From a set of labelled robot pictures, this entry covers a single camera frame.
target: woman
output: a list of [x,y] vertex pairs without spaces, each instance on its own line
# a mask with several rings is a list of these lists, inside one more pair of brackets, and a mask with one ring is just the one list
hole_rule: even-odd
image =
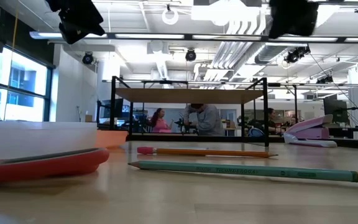
[[154,112],[151,120],[152,127],[153,127],[152,132],[160,133],[160,132],[171,131],[173,120],[171,121],[170,125],[167,125],[167,122],[165,122],[165,120],[163,119],[164,115],[165,115],[165,110],[161,108],[157,109],[156,112]]

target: table surface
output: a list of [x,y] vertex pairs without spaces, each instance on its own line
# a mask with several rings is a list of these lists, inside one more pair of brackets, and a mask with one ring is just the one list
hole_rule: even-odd
[[116,94],[139,103],[248,103],[263,95],[262,90],[187,90],[117,88]]
[[98,172],[0,186],[0,224],[358,223],[358,184],[139,170],[138,160],[358,170],[358,149],[271,144],[270,159],[138,155],[139,146],[264,151],[254,144],[127,142]]

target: pink eraser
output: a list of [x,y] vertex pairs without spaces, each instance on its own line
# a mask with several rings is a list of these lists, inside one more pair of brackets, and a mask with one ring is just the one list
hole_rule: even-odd
[[144,155],[153,154],[153,152],[154,152],[153,147],[138,147],[137,148],[137,153],[141,153]]

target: spotlight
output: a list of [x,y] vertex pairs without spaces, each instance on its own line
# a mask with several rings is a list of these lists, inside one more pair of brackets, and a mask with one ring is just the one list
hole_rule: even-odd
[[84,63],[85,65],[92,65],[94,62],[94,58],[92,55],[92,52],[85,52],[85,55],[82,58],[82,63]]
[[74,44],[88,34],[102,36],[103,18],[92,0],[45,0],[52,12],[59,12],[60,33],[68,44]]
[[196,52],[194,51],[194,49],[188,49],[185,58],[188,62],[196,60]]
[[272,28],[268,34],[276,39],[284,34],[310,36],[317,20],[317,2],[307,0],[270,0]]
[[307,47],[297,47],[295,50],[288,52],[288,55],[284,58],[284,61],[287,63],[295,63],[309,53],[309,45]]

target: glass window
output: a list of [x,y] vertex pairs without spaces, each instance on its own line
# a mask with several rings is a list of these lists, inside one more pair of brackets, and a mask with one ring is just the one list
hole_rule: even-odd
[[44,99],[0,89],[0,119],[43,121]]
[[45,95],[47,68],[4,48],[0,53],[0,84],[8,85],[8,83],[12,87]]

